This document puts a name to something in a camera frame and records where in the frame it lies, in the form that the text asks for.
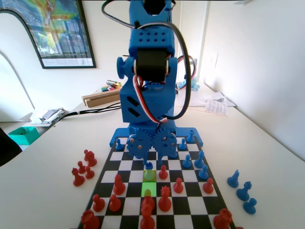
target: white table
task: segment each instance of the white table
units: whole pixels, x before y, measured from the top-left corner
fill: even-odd
[[[304,228],[305,163],[234,107],[228,108],[229,116],[190,108],[176,124],[199,131],[235,225],[245,229]],[[85,107],[81,104],[76,109]],[[121,110],[68,117],[0,167],[1,228],[76,228],[109,153],[112,134],[127,125],[122,122]],[[98,164],[92,169],[96,175],[75,187],[71,171],[83,161],[84,149],[95,153]],[[226,183],[236,169],[240,187],[245,181],[252,182],[249,194],[258,202],[255,215],[244,211],[236,189]]]

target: teal box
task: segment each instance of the teal box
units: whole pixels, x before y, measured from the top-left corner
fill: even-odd
[[[20,127],[9,133],[9,137],[18,145],[30,145],[40,137],[35,127]]]

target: poster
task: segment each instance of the poster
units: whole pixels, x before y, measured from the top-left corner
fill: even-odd
[[[43,68],[95,68],[81,1],[0,0],[0,13],[17,13]]]

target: captured blue piece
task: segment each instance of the captured blue piece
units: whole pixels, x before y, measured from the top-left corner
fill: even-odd
[[[243,201],[247,201],[250,198],[250,196],[248,194],[248,190],[251,189],[251,187],[252,187],[252,184],[250,181],[245,182],[244,188],[239,188],[236,191],[238,198],[240,198]]]
[[[124,149],[124,146],[121,144],[121,140],[120,140],[120,139],[117,139],[117,140],[116,140],[115,149],[116,149],[116,150],[122,150],[122,149]]]
[[[202,180],[207,180],[209,178],[209,174],[208,174],[207,170],[208,170],[208,166],[204,165],[202,170],[199,172],[199,177]]]
[[[195,142],[194,134],[195,134],[195,132],[193,130],[190,130],[190,134],[188,135],[188,137],[186,139],[188,143]]]
[[[201,150],[198,154],[198,159],[195,160],[195,166],[197,168],[203,168],[204,162],[203,162],[204,152]]]
[[[181,150],[186,150],[186,144],[185,144],[185,139],[183,138],[182,140],[181,140],[181,144],[179,144],[179,149],[181,149]]]
[[[238,176],[239,176],[239,172],[237,169],[235,171],[235,173],[233,174],[233,176],[231,176],[227,179],[227,182],[231,187],[238,187]]]
[[[190,168],[192,167],[191,157],[189,155],[185,156],[185,160],[182,162],[182,165],[184,168]]]
[[[256,204],[257,204],[256,199],[251,198],[251,199],[249,200],[249,202],[244,202],[244,205],[243,205],[244,210],[245,210],[247,213],[249,213],[250,215],[253,215],[253,214],[255,214],[255,212],[256,212],[256,209],[255,209],[255,205],[256,205]]]

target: red chess piece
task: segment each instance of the red chess piece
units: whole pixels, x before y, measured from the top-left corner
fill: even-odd
[[[80,186],[80,185],[82,185],[84,183],[85,178],[78,174],[77,168],[73,168],[72,169],[72,174],[75,176],[75,180],[73,181],[73,184],[75,186]]]
[[[85,170],[87,172],[86,174],[87,179],[91,179],[92,177],[94,177],[94,171],[90,170],[90,166],[86,166]]]
[[[83,229],[98,229],[100,220],[94,216],[94,212],[89,209],[82,214],[81,223],[84,225]]]
[[[94,158],[94,153],[92,151],[86,153],[86,159],[90,167],[95,166],[97,163],[96,159]]]
[[[141,229],[154,229],[155,222],[152,218],[152,208],[148,204],[142,205],[141,213],[143,219],[141,220]]]
[[[113,192],[116,195],[120,195],[125,191],[125,184],[122,182],[120,174],[115,175]]]
[[[159,177],[160,177],[160,179],[165,180],[167,178],[167,176],[168,176],[168,174],[166,172],[166,166],[162,165],[161,171],[159,172]]]
[[[151,194],[151,191],[149,189],[145,190],[144,191],[144,200],[142,201],[141,205],[142,207],[145,205],[145,204],[148,204],[152,210],[154,209],[154,200],[152,198],[152,194]]]
[[[92,198],[94,204],[93,204],[93,210],[96,212],[102,211],[105,207],[105,200],[100,198],[99,194],[95,194]]]
[[[213,220],[215,229],[230,229],[231,222],[232,214],[226,208],[221,209],[219,215],[215,216]]]
[[[112,194],[110,196],[110,204],[109,204],[110,211],[113,212],[118,211],[121,208],[121,204],[122,204],[121,200],[118,199],[115,194]]]
[[[87,160],[87,158],[86,158],[86,153],[87,153],[87,152],[88,152],[88,150],[87,150],[87,149],[85,149],[85,150],[84,150],[84,154],[85,154],[85,156],[84,156],[84,160],[85,160],[85,161],[88,161],[88,160]]]
[[[85,170],[85,167],[86,167],[86,166],[83,166],[81,161],[79,161],[79,162],[77,163],[77,165],[80,167],[80,168],[78,169],[78,173],[79,173],[79,174],[83,174],[84,172],[86,172],[86,170]]]
[[[203,184],[203,190],[207,193],[207,194],[211,194],[214,191],[214,188],[212,186],[212,184],[214,183],[212,178],[208,178],[207,183]]]
[[[161,189],[161,199],[159,200],[159,208],[161,211],[169,211],[172,207],[171,200],[168,198],[170,196],[170,188],[167,186]]]
[[[176,179],[176,183],[173,185],[173,189],[176,193],[182,193],[183,185],[182,185],[182,179],[180,177]]]

